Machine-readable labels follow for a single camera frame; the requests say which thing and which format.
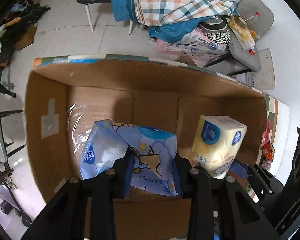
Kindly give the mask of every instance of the vinda logo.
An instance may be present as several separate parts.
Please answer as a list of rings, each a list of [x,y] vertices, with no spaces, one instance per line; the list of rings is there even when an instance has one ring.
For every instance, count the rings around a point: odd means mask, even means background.
[[[87,152],[86,157],[84,158],[84,162],[87,163],[87,164],[93,164],[94,159],[95,159],[95,156],[94,156],[94,152],[93,152],[93,147],[91,145],[88,152]]]

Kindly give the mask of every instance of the white wall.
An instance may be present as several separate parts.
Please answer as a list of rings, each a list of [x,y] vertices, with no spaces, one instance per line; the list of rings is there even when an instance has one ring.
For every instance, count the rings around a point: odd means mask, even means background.
[[[273,26],[257,45],[258,50],[270,48],[274,64],[276,89],[265,92],[290,106],[288,137],[276,175],[285,183],[300,128],[300,21],[284,0],[262,1],[274,14]]]

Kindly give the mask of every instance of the checkered pattern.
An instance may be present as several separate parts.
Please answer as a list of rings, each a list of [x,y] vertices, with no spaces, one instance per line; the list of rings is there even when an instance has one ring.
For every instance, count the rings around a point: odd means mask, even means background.
[[[194,18],[232,13],[234,0],[135,0],[138,22],[161,26]]]

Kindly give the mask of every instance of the metal bolt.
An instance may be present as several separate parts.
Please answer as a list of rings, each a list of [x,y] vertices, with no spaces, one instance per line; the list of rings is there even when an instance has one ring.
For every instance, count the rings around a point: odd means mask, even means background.
[[[108,174],[108,175],[113,175],[114,173],[115,173],[114,169],[107,169],[106,170],[106,174]]]
[[[197,175],[197,174],[199,174],[199,170],[196,168],[192,168],[192,169],[190,169],[190,173],[193,175]]]
[[[227,177],[226,177],[226,180],[227,180],[228,182],[230,182],[230,183],[234,183],[234,182],[235,182],[235,179],[234,179],[234,177],[232,177],[232,176],[227,176]]]
[[[77,183],[79,181],[79,178],[76,177],[76,176],[73,176],[73,177],[70,178],[69,181],[70,181],[70,183],[74,184],[74,183]]]

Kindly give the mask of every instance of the blue logo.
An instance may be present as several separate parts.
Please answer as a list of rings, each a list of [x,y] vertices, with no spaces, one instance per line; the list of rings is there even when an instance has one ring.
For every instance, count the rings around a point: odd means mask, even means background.
[[[93,152],[93,147],[91,145],[88,152],[87,152],[87,154],[86,154],[86,157],[84,158],[84,162],[87,163],[87,164],[93,164],[94,159],[95,159],[95,156],[94,156],[94,152]]]
[[[240,141],[241,135],[242,135],[241,131],[237,131],[237,132],[235,133],[234,138],[233,138],[233,140],[232,140],[232,146],[233,146],[233,145],[236,145],[236,144]]]
[[[220,128],[213,123],[204,121],[201,138],[206,144],[215,144],[220,138]]]

